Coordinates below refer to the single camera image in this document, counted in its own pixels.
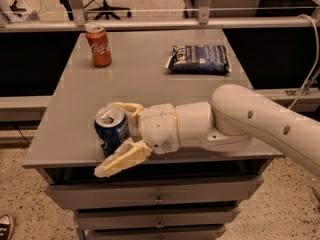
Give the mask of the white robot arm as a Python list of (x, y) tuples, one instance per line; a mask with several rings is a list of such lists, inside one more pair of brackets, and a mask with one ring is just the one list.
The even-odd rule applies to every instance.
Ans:
[(106, 156), (94, 170), (99, 178), (141, 164), (153, 153), (181, 147), (234, 152), (253, 137), (320, 176), (320, 123), (239, 85), (220, 86), (209, 102), (149, 108), (113, 102), (97, 112), (95, 129)]

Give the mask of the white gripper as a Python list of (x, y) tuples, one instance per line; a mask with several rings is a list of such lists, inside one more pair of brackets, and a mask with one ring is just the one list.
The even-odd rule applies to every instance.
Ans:
[(96, 177), (110, 177), (139, 165), (152, 152), (161, 155), (178, 150), (179, 138), (173, 105), (167, 103), (145, 109), (137, 103), (111, 102), (107, 106), (119, 108), (127, 117), (130, 136), (141, 136), (142, 140), (134, 142), (132, 138), (128, 138), (124, 141), (114, 154), (95, 168)]

